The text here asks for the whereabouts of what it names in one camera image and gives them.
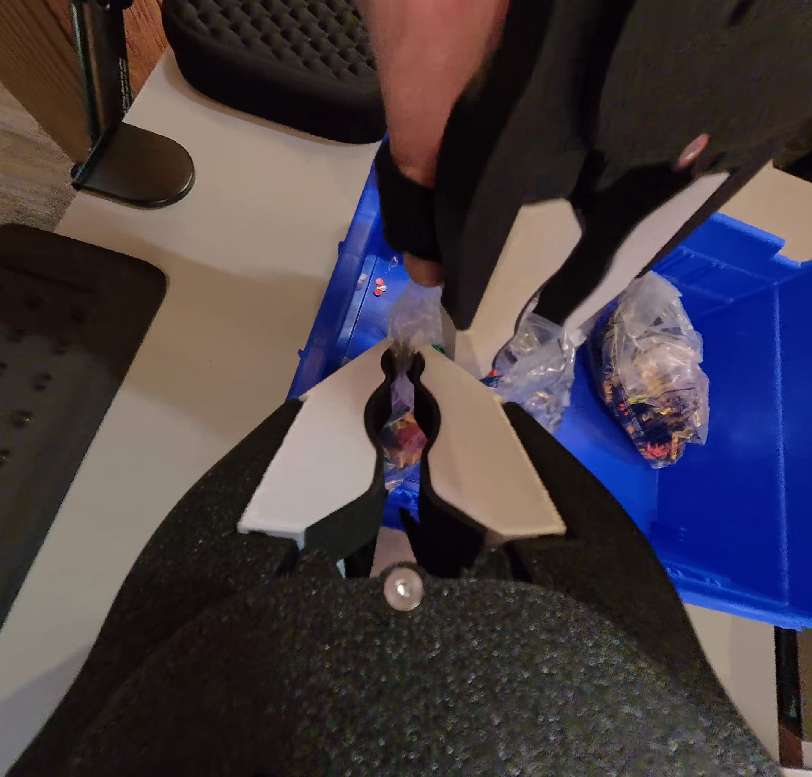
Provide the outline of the person's left hand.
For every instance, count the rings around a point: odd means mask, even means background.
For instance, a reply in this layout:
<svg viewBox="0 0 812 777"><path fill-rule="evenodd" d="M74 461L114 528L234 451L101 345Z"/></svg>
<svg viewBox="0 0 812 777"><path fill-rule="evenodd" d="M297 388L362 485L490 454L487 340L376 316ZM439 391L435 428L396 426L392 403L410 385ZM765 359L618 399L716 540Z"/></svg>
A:
<svg viewBox="0 0 812 777"><path fill-rule="evenodd" d="M510 0L355 0L369 32L388 139L375 157L381 220L411 280L440 287L433 186L446 124L497 47Z"/></svg>

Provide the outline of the blue plastic bin with sticker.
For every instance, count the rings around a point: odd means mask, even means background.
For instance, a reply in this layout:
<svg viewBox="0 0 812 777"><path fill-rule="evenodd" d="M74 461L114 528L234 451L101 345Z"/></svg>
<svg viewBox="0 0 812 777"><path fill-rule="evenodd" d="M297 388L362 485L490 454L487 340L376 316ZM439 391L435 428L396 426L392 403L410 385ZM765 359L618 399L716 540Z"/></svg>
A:
<svg viewBox="0 0 812 777"><path fill-rule="evenodd" d="M680 292L702 336L710 407L703 445L687 446L672 466L650 467L598 396L589 338L576 349L570 404L552 438L635 520L685 601L803 629L811 275L810 262L790 261L782 245L717 213L653 270Z"/></svg>

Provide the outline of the black bumpy cushion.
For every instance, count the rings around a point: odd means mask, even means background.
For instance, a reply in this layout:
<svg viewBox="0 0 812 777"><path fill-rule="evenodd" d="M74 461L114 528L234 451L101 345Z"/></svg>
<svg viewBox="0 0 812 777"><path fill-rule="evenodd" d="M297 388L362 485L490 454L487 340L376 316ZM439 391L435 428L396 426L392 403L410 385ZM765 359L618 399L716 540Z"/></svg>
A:
<svg viewBox="0 0 812 777"><path fill-rule="evenodd" d="M181 75L210 100L337 143L383 139L353 0L163 0L162 22Z"/></svg>

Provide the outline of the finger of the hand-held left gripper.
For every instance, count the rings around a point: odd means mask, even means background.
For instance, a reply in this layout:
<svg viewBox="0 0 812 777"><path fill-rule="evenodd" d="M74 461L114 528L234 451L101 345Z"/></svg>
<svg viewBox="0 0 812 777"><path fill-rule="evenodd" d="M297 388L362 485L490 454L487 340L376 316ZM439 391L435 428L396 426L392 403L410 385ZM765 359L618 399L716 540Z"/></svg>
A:
<svg viewBox="0 0 812 777"><path fill-rule="evenodd" d="M538 315L569 336L619 295L729 179L665 162L579 198L582 236L543 285Z"/></svg>
<svg viewBox="0 0 812 777"><path fill-rule="evenodd" d="M529 303L581 236L581 224L568 201L523 206L472 324L467 329L452 326L452 360L477 379L485 377L502 348L513 340Z"/></svg>

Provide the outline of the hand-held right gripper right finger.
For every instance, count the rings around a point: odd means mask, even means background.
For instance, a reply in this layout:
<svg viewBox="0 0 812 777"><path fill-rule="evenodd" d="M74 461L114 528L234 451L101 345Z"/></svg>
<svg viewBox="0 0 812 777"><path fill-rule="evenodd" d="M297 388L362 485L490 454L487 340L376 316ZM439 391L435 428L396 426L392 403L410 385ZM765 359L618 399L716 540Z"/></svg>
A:
<svg viewBox="0 0 812 777"><path fill-rule="evenodd" d="M432 346L409 370L421 457L420 540L428 568L470 568L485 550L564 538L566 525L507 404Z"/></svg>

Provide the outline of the wooden partition panel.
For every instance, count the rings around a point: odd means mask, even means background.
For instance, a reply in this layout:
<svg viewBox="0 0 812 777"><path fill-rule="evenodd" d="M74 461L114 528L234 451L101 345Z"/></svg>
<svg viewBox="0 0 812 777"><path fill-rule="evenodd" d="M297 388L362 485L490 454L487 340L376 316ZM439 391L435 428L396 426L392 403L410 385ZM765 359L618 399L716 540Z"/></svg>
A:
<svg viewBox="0 0 812 777"><path fill-rule="evenodd" d="M168 47L162 0L134 0L124 14L137 94ZM1 0L2 85L74 162L90 140L68 0Z"/></svg>

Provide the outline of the black post with foot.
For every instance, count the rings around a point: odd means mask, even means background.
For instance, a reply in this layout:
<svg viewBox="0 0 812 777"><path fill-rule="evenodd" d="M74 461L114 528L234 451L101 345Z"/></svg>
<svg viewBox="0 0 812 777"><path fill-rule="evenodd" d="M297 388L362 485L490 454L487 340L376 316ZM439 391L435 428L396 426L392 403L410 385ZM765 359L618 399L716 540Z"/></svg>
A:
<svg viewBox="0 0 812 777"><path fill-rule="evenodd" d="M73 188L137 209L181 201L196 176L188 151L124 121L134 99L124 22L133 0L68 1L90 140Z"/></svg>

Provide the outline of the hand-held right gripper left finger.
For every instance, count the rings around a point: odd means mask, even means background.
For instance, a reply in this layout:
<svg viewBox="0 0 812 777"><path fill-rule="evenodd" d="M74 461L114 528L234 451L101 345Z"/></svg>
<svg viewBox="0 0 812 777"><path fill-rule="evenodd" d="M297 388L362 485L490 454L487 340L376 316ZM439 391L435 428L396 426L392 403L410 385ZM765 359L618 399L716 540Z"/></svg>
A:
<svg viewBox="0 0 812 777"><path fill-rule="evenodd" d="M376 539L387 499L380 432L391 414L391 346L379 341L292 402L240 533L294 541L334 563Z"/></svg>

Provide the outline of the clear bag with wheels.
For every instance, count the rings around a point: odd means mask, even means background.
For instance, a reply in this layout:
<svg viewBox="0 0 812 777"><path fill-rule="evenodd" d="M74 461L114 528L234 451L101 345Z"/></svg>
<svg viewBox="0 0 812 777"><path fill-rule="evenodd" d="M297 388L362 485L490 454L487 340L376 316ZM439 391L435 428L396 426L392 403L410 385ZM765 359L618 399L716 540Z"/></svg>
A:
<svg viewBox="0 0 812 777"><path fill-rule="evenodd" d="M482 383L505 402L520 405L554 434L570 404L575 356L576 348L566 333L530 309Z"/></svg>

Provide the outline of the clear bag of orange pieces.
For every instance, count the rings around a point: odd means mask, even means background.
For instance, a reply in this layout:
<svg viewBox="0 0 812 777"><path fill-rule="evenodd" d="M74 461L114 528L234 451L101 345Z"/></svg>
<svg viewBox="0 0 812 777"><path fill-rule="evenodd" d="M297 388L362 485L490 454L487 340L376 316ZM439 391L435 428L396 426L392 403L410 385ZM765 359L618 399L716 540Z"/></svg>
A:
<svg viewBox="0 0 812 777"><path fill-rule="evenodd" d="M649 272L598 317L588 340L596 391L637 453L654 469L703 445L710 416L702 336L681 294Z"/></svg>

